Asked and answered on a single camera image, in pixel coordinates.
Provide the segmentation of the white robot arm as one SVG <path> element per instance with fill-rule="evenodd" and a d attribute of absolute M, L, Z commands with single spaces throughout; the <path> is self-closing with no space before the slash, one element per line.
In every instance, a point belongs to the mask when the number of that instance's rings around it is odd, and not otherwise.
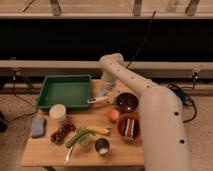
<path fill-rule="evenodd" d="M 119 53 L 99 62 L 100 92 L 108 93 L 120 80 L 139 97 L 145 171 L 192 171 L 181 100 L 169 88 L 127 69 Z"/>

